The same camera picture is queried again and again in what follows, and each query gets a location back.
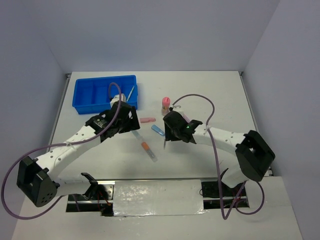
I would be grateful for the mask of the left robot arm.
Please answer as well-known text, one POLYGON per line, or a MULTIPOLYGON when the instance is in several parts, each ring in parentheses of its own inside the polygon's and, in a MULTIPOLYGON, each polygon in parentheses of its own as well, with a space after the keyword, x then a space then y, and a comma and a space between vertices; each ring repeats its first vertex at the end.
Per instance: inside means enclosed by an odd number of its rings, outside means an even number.
POLYGON ((99 193, 106 197, 105 188, 87 172, 82 172, 76 179, 61 179, 59 174, 105 140, 138 129, 140 124, 136 108, 117 101, 111 109, 92 116, 62 146, 35 159, 24 157, 19 162, 17 186, 38 208, 63 195, 79 194, 88 200, 96 198, 99 193))

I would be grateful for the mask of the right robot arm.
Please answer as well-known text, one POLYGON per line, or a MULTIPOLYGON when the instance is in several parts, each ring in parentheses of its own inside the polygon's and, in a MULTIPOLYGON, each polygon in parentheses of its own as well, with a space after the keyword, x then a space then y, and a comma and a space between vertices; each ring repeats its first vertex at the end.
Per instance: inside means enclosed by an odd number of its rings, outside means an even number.
POLYGON ((218 192, 230 195, 245 181, 261 182, 275 159, 275 153, 255 130, 238 133, 205 126, 199 120, 187 122, 177 111, 163 117, 165 140, 216 147, 236 157, 236 164, 227 168, 217 184, 218 192))

